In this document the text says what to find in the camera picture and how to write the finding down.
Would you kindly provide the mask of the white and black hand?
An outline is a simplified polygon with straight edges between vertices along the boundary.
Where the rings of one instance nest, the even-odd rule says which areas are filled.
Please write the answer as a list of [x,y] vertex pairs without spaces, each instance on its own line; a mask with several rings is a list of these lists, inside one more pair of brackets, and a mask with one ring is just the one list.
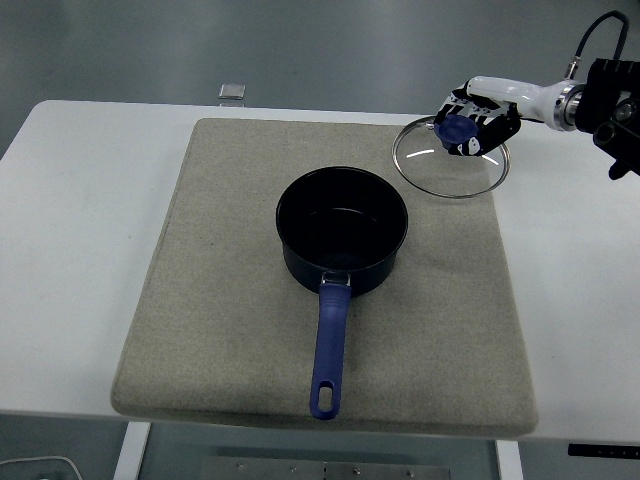
[[433,120],[434,133],[451,155],[482,156],[518,133],[523,121],[561,130],[564,88],[476,76],[449,93]]

